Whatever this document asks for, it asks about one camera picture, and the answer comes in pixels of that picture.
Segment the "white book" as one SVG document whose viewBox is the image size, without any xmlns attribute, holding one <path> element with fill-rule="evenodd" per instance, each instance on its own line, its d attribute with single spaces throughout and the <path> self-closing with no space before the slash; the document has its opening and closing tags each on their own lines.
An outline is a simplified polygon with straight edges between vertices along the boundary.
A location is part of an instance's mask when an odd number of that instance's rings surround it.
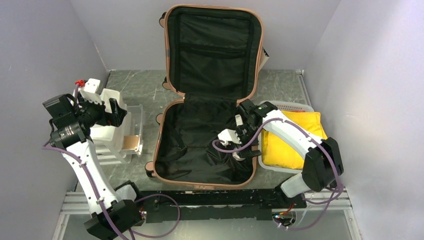
<svg viewBox="0 0 424 240">
<path fill-rule="evenodd" d="M 235 115 L 235 123 L 236 123 L 236 129 L 238 131 L 241 131 L 244 127 L 244 121 L 240 114 Z"/>
</svg>

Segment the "white plastic drawer organizer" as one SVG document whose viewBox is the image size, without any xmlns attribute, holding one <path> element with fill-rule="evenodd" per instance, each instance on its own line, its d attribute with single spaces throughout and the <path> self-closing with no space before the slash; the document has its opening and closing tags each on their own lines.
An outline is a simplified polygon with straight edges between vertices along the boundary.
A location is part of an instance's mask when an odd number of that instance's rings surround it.
<svg viewBox="0 0 424 240">
<path fill-rule="evenodd" d="M 133 156 L 141 156 L 143 148 L 143 107 L 142 105 L 128 106 L 124 103 L 121 93 L 117 90 L 103 89 L 99 94 L 105 110 L 109 113 L 109 99 L 117 100 L 119 107 L 127 110 L 127 115 L 119 127 L 101 126 L 95 124 L 90 129 L 90 137 L 95 145 L 95 152 L 101 165 L 128 164 Z M 142 140 L 141 153 L 122 150 L 124 136 L 140 135 Z"/>
</svg>

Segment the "white plastic mesh basket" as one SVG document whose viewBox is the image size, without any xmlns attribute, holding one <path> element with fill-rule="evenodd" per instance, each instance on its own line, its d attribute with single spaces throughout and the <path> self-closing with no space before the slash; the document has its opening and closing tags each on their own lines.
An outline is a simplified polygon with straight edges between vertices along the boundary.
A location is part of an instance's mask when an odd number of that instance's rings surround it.
<svg viewBox="0 0 424 240">
<path fill-rule="evenodd" d="M 264 124 L 258 158 L 264 169 L 299 174 L 314 162 L 330 167 L 329 160 L 336 160 L 331 147 L 325 145 L 328 138 L 319 112 L 284 111 L 271 101 L 261 102 L 253 111 Z"/>
</svg>

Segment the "yellow garment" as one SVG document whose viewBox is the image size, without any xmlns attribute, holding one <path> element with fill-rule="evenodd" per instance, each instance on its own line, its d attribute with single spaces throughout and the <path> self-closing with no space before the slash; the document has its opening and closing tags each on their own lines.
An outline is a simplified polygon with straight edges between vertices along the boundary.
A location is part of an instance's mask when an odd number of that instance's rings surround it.
<svg viewBox="0 0 424 240">
<path fill-rule="evenodd" d="M 307 154 L 314 149 L 324 155 L 317 145 L 327 136 L 321 113 L 271 110 L 265 114 L 261 132 L 262 164 L 272 168 L 302 170 Z"/>
</svg>

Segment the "small brown cardboard box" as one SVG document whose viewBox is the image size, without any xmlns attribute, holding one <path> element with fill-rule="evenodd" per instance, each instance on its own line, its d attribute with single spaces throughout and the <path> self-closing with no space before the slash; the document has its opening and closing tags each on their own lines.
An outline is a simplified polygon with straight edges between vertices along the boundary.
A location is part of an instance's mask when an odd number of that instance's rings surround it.
<svg viewBox="0 0 424 240">
<path fill-rule="evenodd" d="M 142 150 L 142 140 L 140 135 L 126 135 L 123 138 L 123 151 L 133 151 L 140 155 Z"/>
</svg>

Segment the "pink hard-shell suitcase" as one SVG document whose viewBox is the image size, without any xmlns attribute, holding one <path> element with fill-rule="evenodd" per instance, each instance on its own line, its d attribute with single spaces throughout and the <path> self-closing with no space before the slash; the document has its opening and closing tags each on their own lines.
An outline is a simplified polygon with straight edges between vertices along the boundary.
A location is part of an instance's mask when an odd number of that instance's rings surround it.
<svg viewBox="0 0 424 240">
<path fill-rule="evenodd" d="M 256 91 L 263 25 L 252 10 L 178 4 L 166 11 L 166 77 L 179 95 L 162 114 L 153 160 L 146 175 L 168 184 L 237 189 L 257 170 L 258 149 L 243 160 L 216 150 L 213 141 L 236 128 L 241 103 Z"/>
</svg>

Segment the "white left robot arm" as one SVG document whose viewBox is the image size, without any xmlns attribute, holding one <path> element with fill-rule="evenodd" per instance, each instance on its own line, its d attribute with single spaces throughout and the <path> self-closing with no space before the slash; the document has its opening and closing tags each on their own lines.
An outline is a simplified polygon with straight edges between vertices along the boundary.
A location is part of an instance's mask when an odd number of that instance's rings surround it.
<svg viewBox="0 0 424 240">
<path fill-rule="evenodd" d="M 117 128 L 128 113 L 115 98 L 108 102 L 111 112 L 106 111 L 102 100 L 77 102 L 68 93 L 43 102 L 51 115 L 50 139 L 43 149 L 60 152 L 77 176 L 91 216 L 84 223 L 86 231 L 100 240 L 125 240 L 124 232 L 143 222 L 139 212 L 143 196 L 130 180 L 112 188 L 99 163 L 91 127 Z"/>
</svg>

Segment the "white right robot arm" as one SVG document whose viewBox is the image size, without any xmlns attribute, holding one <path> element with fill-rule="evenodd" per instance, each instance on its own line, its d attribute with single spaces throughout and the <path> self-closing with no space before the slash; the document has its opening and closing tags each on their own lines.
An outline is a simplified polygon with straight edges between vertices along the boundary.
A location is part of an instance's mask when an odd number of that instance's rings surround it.
<svg viewBox="0 0 424 240">
<path fill-rule="evenodd" d="M 288 207 L 294 197 L 309 191 L 320 192 L 332 182 L 336 182 L 329 201 L 343 193 L 344 185 L 340 176 L 344 172 L 343 162 L 337 141 L 331 137 L 323 139 L 306 131 L 289 120 L 275 105 L 269 101 L 255 105 L 249 99 L 238 107 L 239 115 L 235 118 L 236 130 L 229 130 L 230 138 L 222 135 L 218 140 L 223 145 L 235 146 L 229 153 L 239 153 L 249 148 L 262 130 L 266 130 L 287 143 L 304 160 L 302 171 L 283 181 L 275 193 L 275 202 L 282 208 Z"/>
</svg>

